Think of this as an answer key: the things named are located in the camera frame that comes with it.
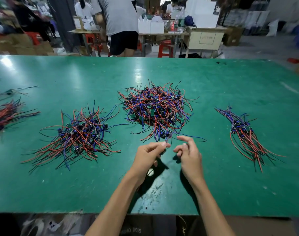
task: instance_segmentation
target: gray t-shirt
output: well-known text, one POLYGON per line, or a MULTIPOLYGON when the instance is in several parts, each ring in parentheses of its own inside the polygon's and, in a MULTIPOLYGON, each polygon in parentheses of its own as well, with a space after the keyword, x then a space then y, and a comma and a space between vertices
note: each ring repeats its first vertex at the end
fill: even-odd
POLYGON ((107 35, 139 32, 138 15, 131 0, 92 0, 92 7, 94 13, 104 13, 107 35))

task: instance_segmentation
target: finger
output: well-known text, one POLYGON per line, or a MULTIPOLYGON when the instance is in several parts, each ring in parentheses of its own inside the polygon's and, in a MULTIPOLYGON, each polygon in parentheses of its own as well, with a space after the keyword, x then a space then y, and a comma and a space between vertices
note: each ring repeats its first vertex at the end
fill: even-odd
POLYGON ((190 152, 198 152, 199 151, 192 138, 186 137, 186 136, 177 136, 177 139, 187 142, 189 145, 190 152))
POLYGON ((166 142, 158 142, 158 145, 156 146, 156 148, 152 151, 149 152, 149 155, 151 157, 158 157, 160 153, 162 153, 165 148, 167 147, 167 143, 166 142))
POLYGON ((161 143, 163 143, 163 142, 149 143, 147 145, 144 145, 144 147, 147 152, 150 152, 150 151, 154 150, 156 147, 158 147, 161 143))
POLYGON ((188 147, 187 143, 183 143, 182 145, 183 145, 182 154, 188 156, 189 155, 189 147, 188 147))
POLYGON ((180 150, 182 150, 182 144, 176 146, 175 149, 173 150, 173 152, 178 152, 178 151, 180 151, 180 150))

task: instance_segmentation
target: green table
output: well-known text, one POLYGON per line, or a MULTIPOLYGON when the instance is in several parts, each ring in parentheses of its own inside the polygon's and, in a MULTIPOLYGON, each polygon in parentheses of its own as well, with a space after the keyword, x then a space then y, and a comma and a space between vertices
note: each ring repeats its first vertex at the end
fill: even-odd
MULTIPOLYGON (((29 175, 30 158, 21 154, 46 145, 39 129, 61 123, 61 109, 72 113, 87 103, 109 111, 118 103, 121 87, 178 83, 192 103, 194 115, 183 133, 207 139, 198 143, 203 154, 204 175, 219 207, 226 215, 299 216, 299 76, 266 60, 155 59, 0 56, 0 91, 31 88, 20 95, 25 110, 38 108, 39 116, 9 127, 0 136, 0 212, 79 211, 98 213, 130 168, 139 139, 132 135, 140 125, 114 127, 107 140, 118 139, 114 148, 122 153, 99 155, 98 162, 85 159, 55 170, 56 160, 29 175), (229 138, 229 121, 214 107, 230 104, 236 114, 249 113, 261 144, 285 163, 268 160, 263 174, 242 156, 229 138)), ((120 111, 109 124, 125 122, 120 111)), ((173 141, 172 147, 178 144, 173 141)), ((172 150, 162 157, 152 186, 135 198, 131 213, 197 214, 180 164, 172 150)))

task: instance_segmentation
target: gray floor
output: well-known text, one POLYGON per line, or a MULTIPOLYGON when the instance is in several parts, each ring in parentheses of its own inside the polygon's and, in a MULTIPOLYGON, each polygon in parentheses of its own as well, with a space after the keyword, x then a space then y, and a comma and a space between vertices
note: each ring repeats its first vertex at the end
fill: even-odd
MULTIPOLYGON (((286 61, 290 57, 299 59, 299 49, 295 46, 293 39, 293 35, 279 35, 276 37, 242 36, 239 46, 222 46, 220 48, 226 59, 270 59, 288 69, 294 70, 296 65, 286 61)), ((199 54, 200 50, 190 50, 190 53, 199 54)), ((141 57, 141 52, 139 50, 136 51, 134 56, 141 57)), ((150 46, 147 46, 146 57, 157 58, 157 56, 158 53, 151 53, 150 46)), ((202 56, 209 57, 210 52, 203 52, 202 56)))

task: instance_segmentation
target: plastic water bottle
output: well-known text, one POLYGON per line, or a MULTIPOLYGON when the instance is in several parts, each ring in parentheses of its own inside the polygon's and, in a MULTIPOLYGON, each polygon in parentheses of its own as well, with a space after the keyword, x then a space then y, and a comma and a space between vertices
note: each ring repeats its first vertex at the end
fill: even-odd
POLYGON ((180 11, 180 14, 179 14, 178 31, 180 33, 183 33, 183 31, 184 31, 184 19, 186 18, 186 14, 185 14, 185 11, 184 11, 184 7, 180 7, 180 8, 181 8, 181 11, 180 11))
POLYGON ((176 15, 176 18, 175 18, 175 24, 174 24, 174 31, 178 31, 178 25, 179 25, 179 15, 176 15))

